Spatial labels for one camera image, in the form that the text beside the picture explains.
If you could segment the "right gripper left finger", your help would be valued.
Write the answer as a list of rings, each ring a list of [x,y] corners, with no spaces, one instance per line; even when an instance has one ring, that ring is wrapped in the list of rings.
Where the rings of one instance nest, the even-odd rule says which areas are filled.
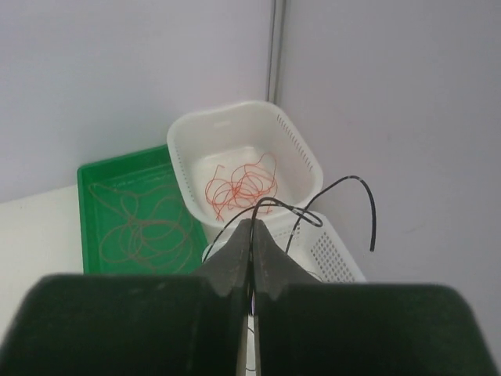
[[[250,232],[242,221],[187,275],[42,277],[6,332],[2,374],[245,374]]]

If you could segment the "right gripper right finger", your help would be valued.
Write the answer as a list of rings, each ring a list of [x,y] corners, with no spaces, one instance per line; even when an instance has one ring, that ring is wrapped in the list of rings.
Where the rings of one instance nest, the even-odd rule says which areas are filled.
[[[474,314],[437,284],[322,283],[253,228],[263,375],[496,375]]]

